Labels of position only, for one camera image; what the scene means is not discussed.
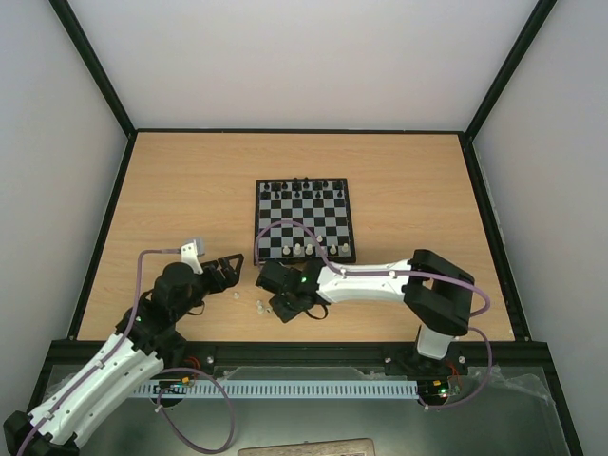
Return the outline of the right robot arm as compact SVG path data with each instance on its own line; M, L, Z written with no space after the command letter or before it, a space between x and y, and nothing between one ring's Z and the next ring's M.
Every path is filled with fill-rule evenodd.
M414 360L423 371L447 361L455 338L468 332L475 279L430 250L410 259L376 265L345 265L315 259L297 269L269 260L256 285L271 293L271 307L287 323L318 305L351 301L405 304L420 320Z

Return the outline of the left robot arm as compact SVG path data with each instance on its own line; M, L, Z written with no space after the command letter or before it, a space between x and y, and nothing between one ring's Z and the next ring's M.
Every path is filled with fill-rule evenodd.
M29 412L15 411L3 425L11 455L77 455L97 427L141 384L180 373L194 384L212 375L186 361L177 323L208 295L236 286L241 254L200 262L183 256L165 266L152 289L137 290L95 355L58 391Z

